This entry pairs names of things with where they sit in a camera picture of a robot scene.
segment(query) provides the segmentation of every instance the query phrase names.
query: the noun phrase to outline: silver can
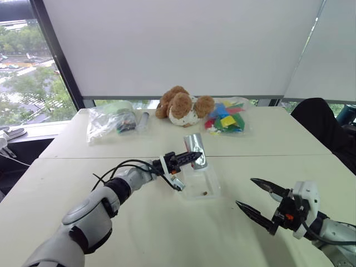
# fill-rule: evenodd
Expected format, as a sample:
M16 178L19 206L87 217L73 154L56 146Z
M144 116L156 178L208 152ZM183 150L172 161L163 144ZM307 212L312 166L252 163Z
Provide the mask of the silver can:
M201 152L202 155L194 162L191 166L194 170L201 170L207 167L204 147L202 145L202 139L200 133L194 133L192 135L187 135L184 137L184 143L188 152Z

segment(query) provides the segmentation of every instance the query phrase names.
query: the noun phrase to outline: teddy bear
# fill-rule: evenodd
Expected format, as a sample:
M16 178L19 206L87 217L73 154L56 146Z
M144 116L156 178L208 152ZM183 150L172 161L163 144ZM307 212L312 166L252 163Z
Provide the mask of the teddy bear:
M214 106L214 99L211 96L196 98L182 86L175 86L161 97L156 117L168 117L173 124L188 127L211 113Z

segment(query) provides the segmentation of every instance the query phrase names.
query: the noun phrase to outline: white roller blind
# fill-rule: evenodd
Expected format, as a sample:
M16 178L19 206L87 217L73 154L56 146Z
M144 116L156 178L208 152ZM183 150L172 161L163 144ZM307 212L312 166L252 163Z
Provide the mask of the white roller blind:
M283 95L322 0L44 0L83 96Z
M355 0L327 0L286 98L356 101Z

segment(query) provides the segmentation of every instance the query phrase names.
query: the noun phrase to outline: plastic container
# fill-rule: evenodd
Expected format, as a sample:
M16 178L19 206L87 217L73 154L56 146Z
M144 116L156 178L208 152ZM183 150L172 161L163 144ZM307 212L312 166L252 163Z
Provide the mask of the plastic container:
M181 192L187 200L214 199L221 196L221 187L212 164L202 170L183 166L179 179L185 184Z

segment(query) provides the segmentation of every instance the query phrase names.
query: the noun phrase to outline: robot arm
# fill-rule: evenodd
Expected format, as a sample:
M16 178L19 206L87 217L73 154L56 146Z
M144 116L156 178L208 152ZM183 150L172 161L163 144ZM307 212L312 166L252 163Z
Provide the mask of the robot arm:
M171 152L149 164L160 172L158 175L164 174L164 169L169 173L177 173L180 166L200 156L200 152L179 155ZM139 167L146 171L149 169L147 165ZM117 215L120 205L134 191L156 178L154 172L133 167L123 176L114 177L103 187L93 190L82 203L64 216L56 233L34 251L23 267L84 267L85 254L93 253L110 237L111 218ZM167 182L177 190L184 188L178 179Z
M315 182L297 182L284 189L272 182L251 179L280 202L272 221L253 207L237 201L249 218L275 235L279 226L293 231L297 239L305 237L337 267L356 267L356 227L333 221L319 211L320 198Z

